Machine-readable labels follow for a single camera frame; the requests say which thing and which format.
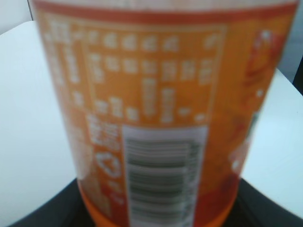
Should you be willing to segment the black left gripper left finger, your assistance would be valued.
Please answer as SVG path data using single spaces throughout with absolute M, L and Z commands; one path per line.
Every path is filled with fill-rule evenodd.
M 46 189 L 21 190 L 7 198 L 8 227 L 93 227 L 82 201 L 78 182 L 71 181 L 56 193 Z

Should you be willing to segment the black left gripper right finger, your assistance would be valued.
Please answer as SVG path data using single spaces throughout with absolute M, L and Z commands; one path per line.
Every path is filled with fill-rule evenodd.
M 285 210 L 245 180 L 224 227 L 303 227 L 303 219 Z

